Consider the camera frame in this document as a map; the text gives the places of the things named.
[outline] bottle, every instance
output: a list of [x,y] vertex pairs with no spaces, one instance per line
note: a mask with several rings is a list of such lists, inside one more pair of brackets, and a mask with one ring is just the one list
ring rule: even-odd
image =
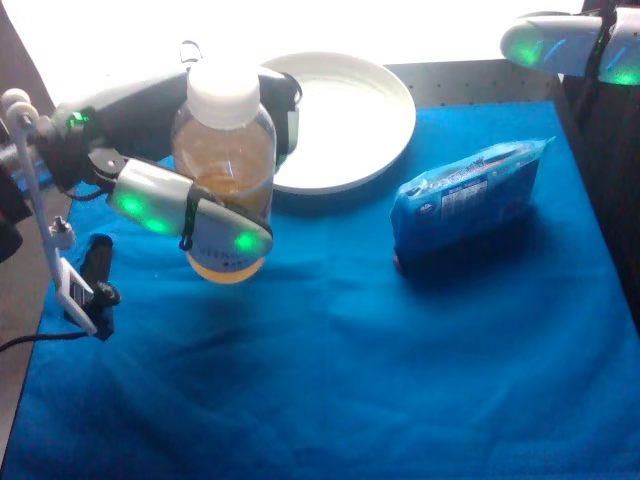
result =
[[[222,199],[257,214],[271,214],[276,165],[276,133],[260,104],[257,69],[198,62],[189,71],[187,101],[176,114],[173,131],[176,170]],[[235,270],[211,258],[200,264],[187,252],[193,269],[216,283],[238,283],[255,274],[264,258]]]

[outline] white backdrop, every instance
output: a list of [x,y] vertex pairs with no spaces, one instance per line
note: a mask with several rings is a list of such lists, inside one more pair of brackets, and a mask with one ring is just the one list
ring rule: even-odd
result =
[[175,68],[195,40],[205,57],[261,62],[329,50],[378,63],[501,58],[508,22],[579,12],[582,0],[4,0],[55,104]]

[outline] wet wipes pack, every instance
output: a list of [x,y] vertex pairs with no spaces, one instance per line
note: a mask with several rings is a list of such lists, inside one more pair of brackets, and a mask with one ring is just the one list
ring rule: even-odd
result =
[[499,143],[402,185],[391,211],[398,259],[411,260],[524,213],[551,140]]

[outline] white plate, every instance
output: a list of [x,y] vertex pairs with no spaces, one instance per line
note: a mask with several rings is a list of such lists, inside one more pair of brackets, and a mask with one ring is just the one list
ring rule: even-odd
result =
[[302,86],[298,146],[275,177],[278,190],[347,190],[386,170],[409,143],[416,108],[384,67],[337,53],[298,53],[264,64]]

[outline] blue tablecloth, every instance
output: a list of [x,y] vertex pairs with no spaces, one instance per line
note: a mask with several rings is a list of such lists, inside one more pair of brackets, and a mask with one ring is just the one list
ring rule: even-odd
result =
[[[398,275],[397,185],[554,135],[530,216]],[[231,287],[73,206],[70,258],[115,240],[117,331],[36,345],[8,480],[638,477],[638,336],[552,104],[420,110],[368,187],[275,204],[275,250]],[[40,331],[72,329],[49,294]]]

